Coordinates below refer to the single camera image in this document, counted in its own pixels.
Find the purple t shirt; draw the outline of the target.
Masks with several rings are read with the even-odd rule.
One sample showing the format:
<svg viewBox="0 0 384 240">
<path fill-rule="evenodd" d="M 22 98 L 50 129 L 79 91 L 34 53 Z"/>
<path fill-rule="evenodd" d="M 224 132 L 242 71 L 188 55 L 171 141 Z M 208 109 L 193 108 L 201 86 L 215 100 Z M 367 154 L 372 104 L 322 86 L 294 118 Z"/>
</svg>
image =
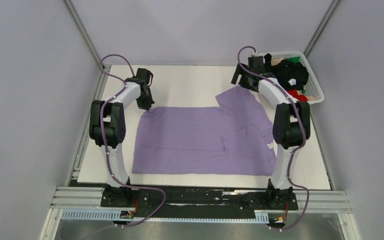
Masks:
<svg viewBox="0 0 384 240">
<path fill-rule="evenodd" d="M 216 96 L 213 107 L 156 107 L 139 120 L 134 174 L 270 176 L 273 124 L 247 89 Z"/>
</svg>

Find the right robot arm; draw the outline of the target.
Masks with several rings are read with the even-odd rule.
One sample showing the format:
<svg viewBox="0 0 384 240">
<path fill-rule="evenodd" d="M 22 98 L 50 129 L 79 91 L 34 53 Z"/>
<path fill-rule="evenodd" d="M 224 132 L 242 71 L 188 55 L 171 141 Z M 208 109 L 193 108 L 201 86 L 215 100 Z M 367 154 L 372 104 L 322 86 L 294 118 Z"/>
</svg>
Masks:
<svg viewBox="0 0 384 240">
<path fill-rule="evenodd" d="M 264 61 L 263 56 L 254 54 L 247 65 L 238 62 L 231 82 L 265 96 L 275 108 L 272 134 L 278 145 L 276 163 L 263 200 L 270 208 L 278 209 L 295 198 L 292 174 L 298 153 L 311 134 L 310 106 L 293 98 L 277 79 L 267 77 Z"/>
</svg>

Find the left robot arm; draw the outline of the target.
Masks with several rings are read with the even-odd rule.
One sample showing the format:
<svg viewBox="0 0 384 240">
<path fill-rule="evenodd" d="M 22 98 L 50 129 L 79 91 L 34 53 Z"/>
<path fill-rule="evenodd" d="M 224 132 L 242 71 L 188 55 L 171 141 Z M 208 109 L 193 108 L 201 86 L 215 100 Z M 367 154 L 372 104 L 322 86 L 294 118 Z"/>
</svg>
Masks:
<svg viewBox="0 0 384 240">
<path fill-rule="evenodd" d="M 122 207 L 133 201 L 122 150 L 127 134 L 125 110 L 133 102 L 141 110 L 148 111 L 152 107 L 155 103 L 150 90 L 153 78 L 150 70 L 138 68 L 136 75 L 128 78 L 118 92 L 91 104 L 89 137 L 104 157 L 107 174 L 103 197 L 105 200 L 114 199 Z"/>
</svg>

